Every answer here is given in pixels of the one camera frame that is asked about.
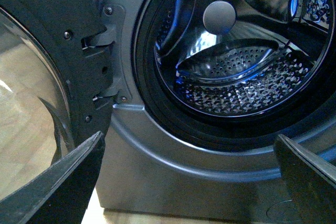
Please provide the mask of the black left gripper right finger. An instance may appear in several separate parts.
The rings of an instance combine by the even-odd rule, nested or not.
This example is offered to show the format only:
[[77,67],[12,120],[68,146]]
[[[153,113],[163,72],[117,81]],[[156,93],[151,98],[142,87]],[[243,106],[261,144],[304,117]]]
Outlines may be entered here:
[[335,166],[279,134],[274,152],[303,223],[335,223]]

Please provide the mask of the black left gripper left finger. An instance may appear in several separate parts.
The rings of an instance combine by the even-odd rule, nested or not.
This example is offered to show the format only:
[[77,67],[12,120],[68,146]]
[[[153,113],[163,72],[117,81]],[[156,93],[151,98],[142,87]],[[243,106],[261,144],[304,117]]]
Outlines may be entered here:
[[1,223],[81,223],[105,151],[100,131],[1,200]]

